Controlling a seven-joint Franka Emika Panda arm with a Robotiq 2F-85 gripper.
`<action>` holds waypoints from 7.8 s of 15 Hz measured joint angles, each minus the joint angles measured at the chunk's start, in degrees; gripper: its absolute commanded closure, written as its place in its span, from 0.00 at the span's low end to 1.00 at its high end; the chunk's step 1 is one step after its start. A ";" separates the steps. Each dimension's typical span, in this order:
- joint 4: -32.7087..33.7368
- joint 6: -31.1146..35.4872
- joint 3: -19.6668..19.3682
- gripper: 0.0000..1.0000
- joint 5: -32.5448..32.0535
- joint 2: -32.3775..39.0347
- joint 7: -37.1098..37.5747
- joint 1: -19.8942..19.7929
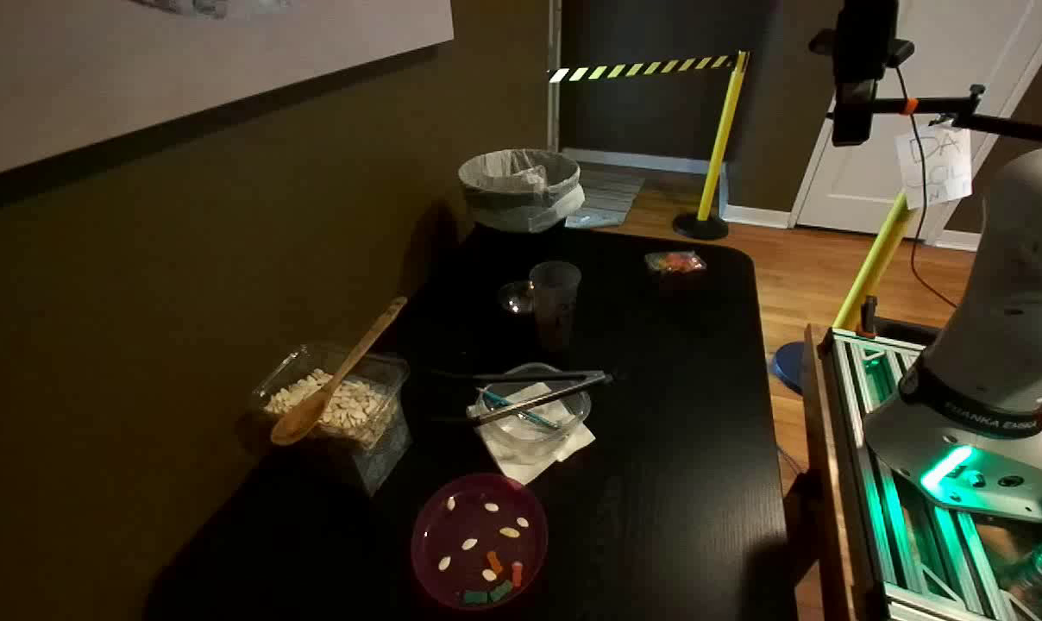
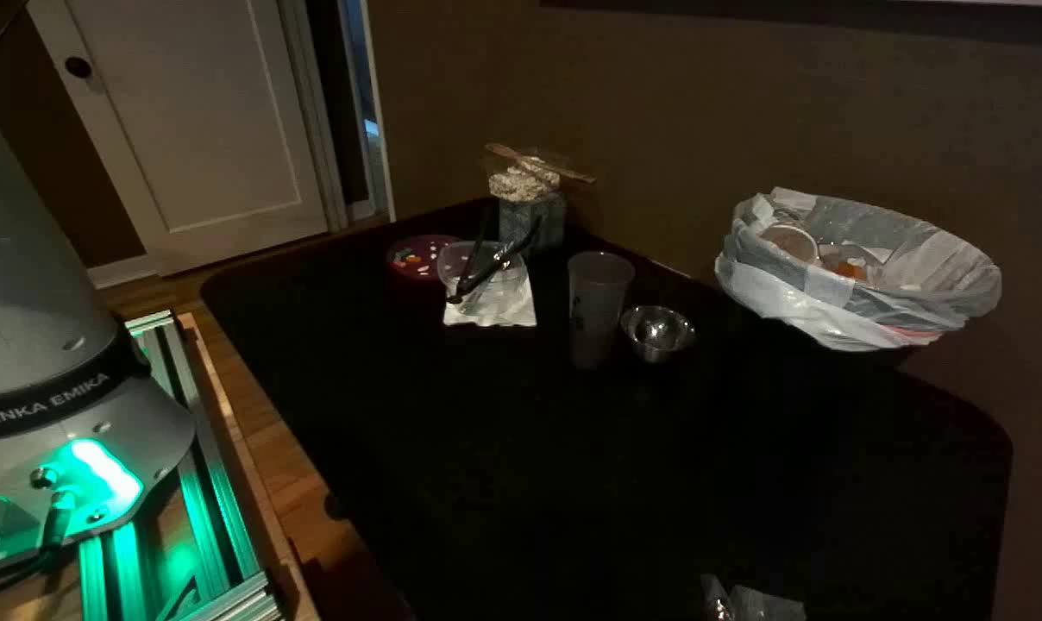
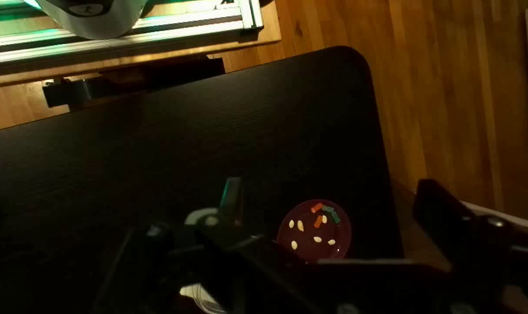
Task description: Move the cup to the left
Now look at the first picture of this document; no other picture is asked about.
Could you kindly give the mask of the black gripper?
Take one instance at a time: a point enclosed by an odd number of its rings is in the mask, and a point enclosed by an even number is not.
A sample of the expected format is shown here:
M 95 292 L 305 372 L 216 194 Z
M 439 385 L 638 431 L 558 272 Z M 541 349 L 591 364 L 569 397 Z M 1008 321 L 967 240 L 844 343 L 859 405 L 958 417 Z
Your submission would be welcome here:
M 861 144 L 873 130 L 878 90 L 898 36 L 898 0 L 844 0 L 834 19 L 834 144 Z

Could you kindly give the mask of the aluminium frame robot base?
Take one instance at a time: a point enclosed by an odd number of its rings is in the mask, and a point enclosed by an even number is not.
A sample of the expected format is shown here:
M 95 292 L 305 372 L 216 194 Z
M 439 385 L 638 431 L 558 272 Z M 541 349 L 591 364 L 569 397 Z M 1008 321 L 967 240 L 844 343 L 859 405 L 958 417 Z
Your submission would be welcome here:
M 905 420 L 873 444 L 922 345 L 828 331 L 815 349 L 819 420 L 859 621 L 1042 621 L 1042 431 L 982 437 Z

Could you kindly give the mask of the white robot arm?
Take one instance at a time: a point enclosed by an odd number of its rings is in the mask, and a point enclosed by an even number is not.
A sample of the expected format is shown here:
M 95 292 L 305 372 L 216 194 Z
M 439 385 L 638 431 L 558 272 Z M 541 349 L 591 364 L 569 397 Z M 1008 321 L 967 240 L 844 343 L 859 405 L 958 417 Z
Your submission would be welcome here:
M 842 0 L 826 50 L 834 144 L 861 144 L 878 113 L 1036 141 L 998 174 L 967 297 L 861 420 L 861 444 L 941 508 L 1042 525 L 1042 123 L 986 117 L 980 93 L 881 101 L 881 76 L 910 55 L 898 0 Z

